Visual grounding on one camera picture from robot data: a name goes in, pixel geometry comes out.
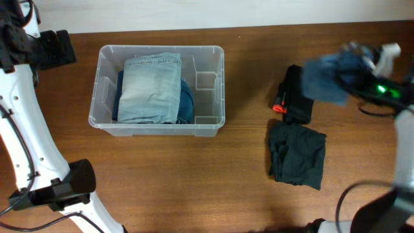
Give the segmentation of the light blue denim shirt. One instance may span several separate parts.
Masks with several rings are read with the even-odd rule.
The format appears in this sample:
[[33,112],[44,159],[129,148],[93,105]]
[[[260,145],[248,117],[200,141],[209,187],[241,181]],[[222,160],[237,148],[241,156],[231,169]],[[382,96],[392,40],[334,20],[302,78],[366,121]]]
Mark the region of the light blue denim shirt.
[[314,58],[305,63],[301,72],[302,95],[311,100],[344,106],[348,93],[337,83],[356,81],[363,71],[372,71],[377,61],[376,49],[357,42],[349,42],[334,53]]

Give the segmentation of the dark blue jeans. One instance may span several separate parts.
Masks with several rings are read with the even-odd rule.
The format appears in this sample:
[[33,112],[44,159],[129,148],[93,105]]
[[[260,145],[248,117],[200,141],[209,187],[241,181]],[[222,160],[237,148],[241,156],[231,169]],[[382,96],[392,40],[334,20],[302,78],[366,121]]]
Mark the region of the dark blue jeans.
[[[118,120],[118,108],[120,103],[120,97],[122,95],[123,77],[124,72],[120,71],[117,74],[116,93],[111,117],[111,119],[114,121]],[[184,78],[181,78],[180,104],[179,112],[177,115],[177,124],[191,124],[193,122],[193,106],[193,93],[190,90],[188,84],[186,83],[186,80]]]

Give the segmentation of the light grey-blue jeans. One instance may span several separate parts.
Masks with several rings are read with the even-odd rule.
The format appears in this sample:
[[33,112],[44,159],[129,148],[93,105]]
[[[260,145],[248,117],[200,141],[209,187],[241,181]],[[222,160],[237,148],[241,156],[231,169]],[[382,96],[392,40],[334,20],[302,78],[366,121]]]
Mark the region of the light grey-blue jeans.
[[180,104],[182,61],[163,52],[124,63],[119,124],[174,124]]

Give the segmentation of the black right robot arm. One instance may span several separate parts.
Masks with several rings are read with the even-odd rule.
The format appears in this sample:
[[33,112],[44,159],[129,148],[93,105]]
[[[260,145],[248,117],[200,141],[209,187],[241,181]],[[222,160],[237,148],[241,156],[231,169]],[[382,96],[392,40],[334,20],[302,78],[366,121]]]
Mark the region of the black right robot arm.
[[398,83],[373,74],[304,74],[304,94],[314,100],[334,102],[343,92],[370,104],[390,107],[397,133],[394,179],[390,191],[360,208],[350,221],[340,220],[345,196],[357,186],[387,186],[383,181],[360,181],[341,194],[334,221],[322,221],[318,232],[412,232],[407,223],[413,217],[413,78]]

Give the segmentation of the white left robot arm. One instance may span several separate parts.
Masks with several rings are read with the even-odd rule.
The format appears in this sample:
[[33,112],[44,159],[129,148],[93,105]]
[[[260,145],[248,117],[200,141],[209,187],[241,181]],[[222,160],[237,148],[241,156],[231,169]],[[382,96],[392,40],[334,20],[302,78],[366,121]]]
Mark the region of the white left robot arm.
[[96,193],[87,159],[67,162],[38,104],[38,73],[76,61],[69,34],[40,31],[32,1],[1,2],[1,138],[16,176],[8,211],[47,206],[83,232],[124,232]]

